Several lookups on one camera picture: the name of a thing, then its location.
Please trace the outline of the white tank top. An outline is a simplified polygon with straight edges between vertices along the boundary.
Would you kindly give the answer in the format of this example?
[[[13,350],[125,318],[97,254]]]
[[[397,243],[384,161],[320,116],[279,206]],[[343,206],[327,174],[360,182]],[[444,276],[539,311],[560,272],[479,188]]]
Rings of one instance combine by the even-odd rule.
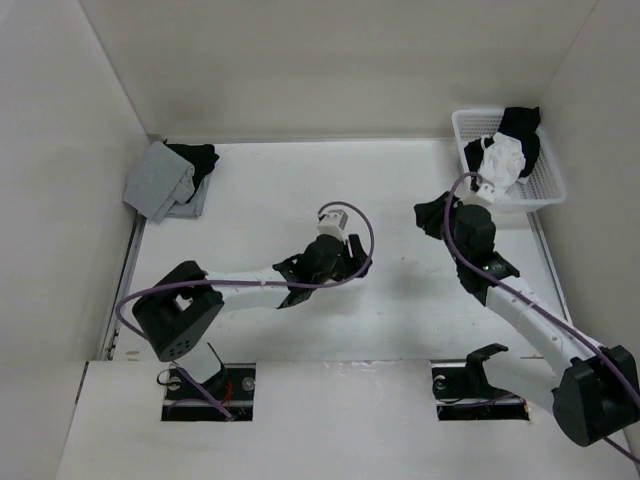
[[[483,151],[484,157],[477,171],[477,184],[493,184],[496,201],[504,197],[517,182],[526,161],[521,151],[521,143],[503,134],[498,134],[495,143],[490,147],[484,147]]]

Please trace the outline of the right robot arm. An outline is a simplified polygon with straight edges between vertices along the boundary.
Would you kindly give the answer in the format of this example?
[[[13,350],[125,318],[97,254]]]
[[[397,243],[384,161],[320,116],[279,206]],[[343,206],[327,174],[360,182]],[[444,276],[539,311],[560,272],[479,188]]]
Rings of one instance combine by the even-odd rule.
[[[520,272],[495,249],[490,212],[450,192],[414,207],[416,225],[441,240],[464,290],[505,320],[543,361],[508,357],[492,343],[465,359],[461,398],[490,399],[497,391],[533,401],[575,444],[587,447],[639,420],[636,361],[579,332],[547,310]]]

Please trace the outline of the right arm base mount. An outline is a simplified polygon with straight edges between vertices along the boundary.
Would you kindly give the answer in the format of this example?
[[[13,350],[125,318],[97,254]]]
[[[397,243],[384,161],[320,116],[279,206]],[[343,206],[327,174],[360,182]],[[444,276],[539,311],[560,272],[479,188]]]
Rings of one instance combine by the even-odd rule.
[[[439,421],[529,420],[527,402],[492,386],[484,371],[487,360],[507,351],[506,346],[494,343],[469,353],[463,360],[431,364],[432,393]]]

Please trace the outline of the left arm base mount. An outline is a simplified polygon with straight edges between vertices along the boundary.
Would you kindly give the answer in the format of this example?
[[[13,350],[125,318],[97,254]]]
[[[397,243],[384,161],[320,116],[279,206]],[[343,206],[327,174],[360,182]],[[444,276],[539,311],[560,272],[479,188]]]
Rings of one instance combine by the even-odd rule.
[[[164,388],[163,422],[250,422],[253,420],[256,365],[227,363],[201,385],[229,412],[227,418],[175,367],[162,370],[156,383]]]

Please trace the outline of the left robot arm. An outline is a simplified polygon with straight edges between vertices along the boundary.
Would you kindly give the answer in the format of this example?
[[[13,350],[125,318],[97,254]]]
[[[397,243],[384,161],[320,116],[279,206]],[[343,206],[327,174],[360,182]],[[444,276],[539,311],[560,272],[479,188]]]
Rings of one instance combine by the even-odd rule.
[[[320,234],[303,252],[269,268],[218,279],[188,260],[142,293],[132,314],[158,360],[184,369],[192,389],[210,399],[224,387],[220,357],[204,340],[219,314],[293,308],[317,290],[366,276],[371,263],[356,234],[345,240]]]

